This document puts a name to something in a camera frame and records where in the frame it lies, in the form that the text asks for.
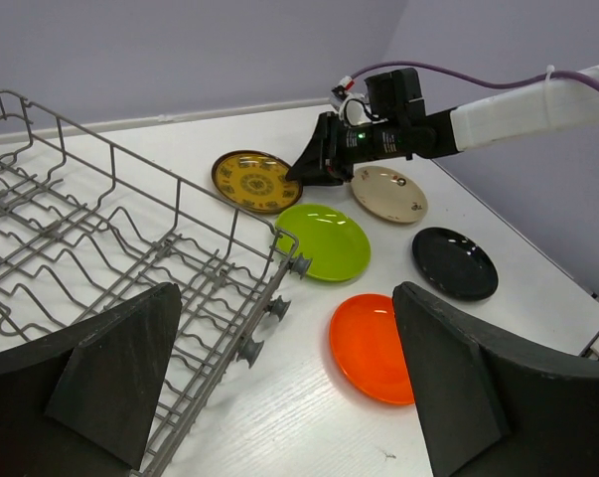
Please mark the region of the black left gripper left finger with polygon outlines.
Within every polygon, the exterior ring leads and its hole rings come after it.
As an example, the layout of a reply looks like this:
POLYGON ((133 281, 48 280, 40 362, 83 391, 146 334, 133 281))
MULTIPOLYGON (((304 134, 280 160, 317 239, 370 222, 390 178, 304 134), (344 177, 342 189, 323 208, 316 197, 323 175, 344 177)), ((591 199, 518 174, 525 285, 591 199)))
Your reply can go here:
POLYGON ((139 469, 181 316, 160 283, 0 352, 0 476, 127 476, 139 469))

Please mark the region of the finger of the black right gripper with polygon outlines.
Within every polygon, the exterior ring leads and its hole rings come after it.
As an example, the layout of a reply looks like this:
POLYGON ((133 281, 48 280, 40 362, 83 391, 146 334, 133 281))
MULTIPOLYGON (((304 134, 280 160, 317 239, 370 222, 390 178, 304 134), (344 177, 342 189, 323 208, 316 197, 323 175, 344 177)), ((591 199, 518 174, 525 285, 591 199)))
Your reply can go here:
POLYGON ((341 122, 334 112, 323 112, 304 151, 286 173, 285 179, 303 187, 334 187, 344 184, 335 165, 341 122))

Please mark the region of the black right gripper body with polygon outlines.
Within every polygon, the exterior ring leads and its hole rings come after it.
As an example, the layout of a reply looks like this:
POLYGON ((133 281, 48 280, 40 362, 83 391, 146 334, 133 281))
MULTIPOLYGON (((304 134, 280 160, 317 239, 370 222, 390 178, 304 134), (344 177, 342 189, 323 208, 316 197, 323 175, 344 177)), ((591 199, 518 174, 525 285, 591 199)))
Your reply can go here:
POLYGON ((396 122, 346 126, 336 121, 328 140, 328 174, 351 180, 356 164, 414 155, 437 159, 458 154, 451 122, 402 126, 396 122))

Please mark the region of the orange plate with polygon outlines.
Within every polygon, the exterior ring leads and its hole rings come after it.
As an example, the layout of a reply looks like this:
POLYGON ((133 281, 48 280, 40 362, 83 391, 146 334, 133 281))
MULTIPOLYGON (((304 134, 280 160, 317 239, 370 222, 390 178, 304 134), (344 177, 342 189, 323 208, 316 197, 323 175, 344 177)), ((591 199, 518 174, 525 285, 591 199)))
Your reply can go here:
POLYGON ((328 339, 339 370, 358 391, 387 404, 414 404, 390 297, 365 293, 343 301, 328 339))

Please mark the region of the yellow patterned plate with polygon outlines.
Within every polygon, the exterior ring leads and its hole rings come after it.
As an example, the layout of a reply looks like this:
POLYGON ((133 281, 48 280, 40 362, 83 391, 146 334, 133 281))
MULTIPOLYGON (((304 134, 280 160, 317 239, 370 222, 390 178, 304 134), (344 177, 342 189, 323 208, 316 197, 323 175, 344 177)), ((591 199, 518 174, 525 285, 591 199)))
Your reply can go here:
POLYGON ((213 165, 215 187, 229 201, 253 213, 273 215, 295 205, 303 188, 288 181, 290 165, 280 158, 255 150, 236 150, 213 165))

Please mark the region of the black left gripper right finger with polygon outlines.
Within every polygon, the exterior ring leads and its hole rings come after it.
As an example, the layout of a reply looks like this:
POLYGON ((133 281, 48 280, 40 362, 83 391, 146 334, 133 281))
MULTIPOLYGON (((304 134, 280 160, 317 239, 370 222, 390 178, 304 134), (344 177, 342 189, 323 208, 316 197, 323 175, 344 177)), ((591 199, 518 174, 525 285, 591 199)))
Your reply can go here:
POLYGON ((599 476, 599 361, 473 317, 413 282, 393 290, 435 476, 599 476))

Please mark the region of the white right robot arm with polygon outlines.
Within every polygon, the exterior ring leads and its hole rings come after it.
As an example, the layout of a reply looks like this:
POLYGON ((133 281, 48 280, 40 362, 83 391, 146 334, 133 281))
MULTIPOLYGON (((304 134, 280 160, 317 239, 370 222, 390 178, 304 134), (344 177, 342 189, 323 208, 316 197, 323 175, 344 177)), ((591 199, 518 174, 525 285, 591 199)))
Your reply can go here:
POLYGON ((333 111, 319 115, 287 180, 339 186, 352 181, 357 164, 438 159, 599 122, 599 65, 581 72, 548 68, 529 79, 496 83, 421 62, 383 62, 342 78, 331 91, 331 103, 333 111), (496 95, 429 114, 420 70, 493 89, 496 95))

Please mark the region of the lime green plate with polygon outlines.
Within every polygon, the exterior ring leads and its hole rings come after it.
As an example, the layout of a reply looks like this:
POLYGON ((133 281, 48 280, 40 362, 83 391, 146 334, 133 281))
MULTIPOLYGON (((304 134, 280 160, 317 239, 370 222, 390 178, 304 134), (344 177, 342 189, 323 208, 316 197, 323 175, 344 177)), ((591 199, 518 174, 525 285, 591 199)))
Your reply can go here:
POLYGON ((343 212, 319 204, 301 204, 282 212, 278 229, 298 240, 293 256, 310 259, 307 276, 326 282, 344 282, 368 268, 372 249, 364 230, 343 212))

